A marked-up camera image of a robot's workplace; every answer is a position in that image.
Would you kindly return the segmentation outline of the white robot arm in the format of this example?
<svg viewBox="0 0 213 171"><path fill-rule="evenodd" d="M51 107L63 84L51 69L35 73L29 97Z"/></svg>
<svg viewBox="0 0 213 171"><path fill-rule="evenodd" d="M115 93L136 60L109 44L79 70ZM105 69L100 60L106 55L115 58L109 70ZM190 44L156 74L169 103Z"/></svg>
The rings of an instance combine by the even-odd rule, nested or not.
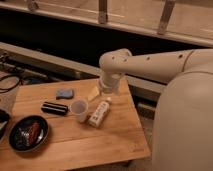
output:
<svg viewBox="0 0 213 171"><path fill-rule="evenodd" d="M213 171L213 49L100 57L99 89L118 89L125 74L164 83L153 124L152 171Z"/></svg>

